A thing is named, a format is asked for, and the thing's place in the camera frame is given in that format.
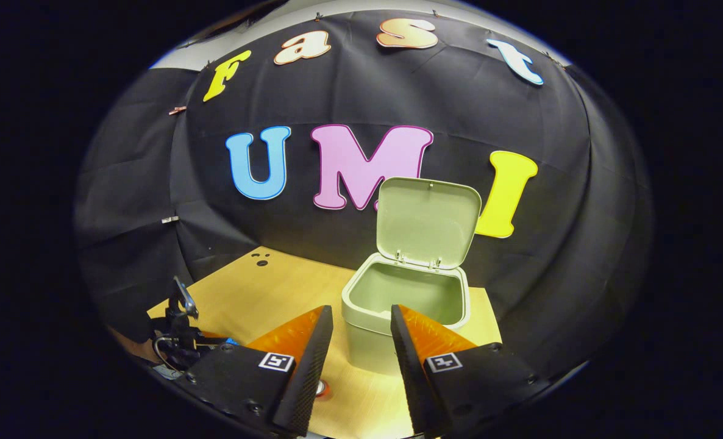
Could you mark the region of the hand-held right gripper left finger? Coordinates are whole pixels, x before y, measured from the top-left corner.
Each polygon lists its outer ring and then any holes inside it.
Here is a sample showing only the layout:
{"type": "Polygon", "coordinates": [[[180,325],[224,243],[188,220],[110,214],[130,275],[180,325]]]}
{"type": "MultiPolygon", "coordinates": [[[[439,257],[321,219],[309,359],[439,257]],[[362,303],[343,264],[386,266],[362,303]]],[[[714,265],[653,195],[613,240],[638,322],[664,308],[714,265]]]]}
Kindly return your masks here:
{"type": "Polygon", "coordinates": [[[182,392],[242,437],[303,437],[333,335],[321,305],[247,345],[222,343],[182,376],[182,392]]]}

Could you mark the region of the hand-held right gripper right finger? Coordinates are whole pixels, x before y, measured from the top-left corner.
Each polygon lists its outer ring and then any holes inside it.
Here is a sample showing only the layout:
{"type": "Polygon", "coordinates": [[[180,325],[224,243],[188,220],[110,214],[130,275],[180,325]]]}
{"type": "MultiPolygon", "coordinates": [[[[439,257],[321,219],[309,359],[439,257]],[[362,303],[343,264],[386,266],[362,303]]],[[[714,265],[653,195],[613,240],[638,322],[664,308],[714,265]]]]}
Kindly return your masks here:
{"type": "Polygon", "coordinates": [[[390,331],[411,424],[425,438],[481,438],[534,403],[549,380],[501,342],[477,345],[401,304],[390,331]]]}

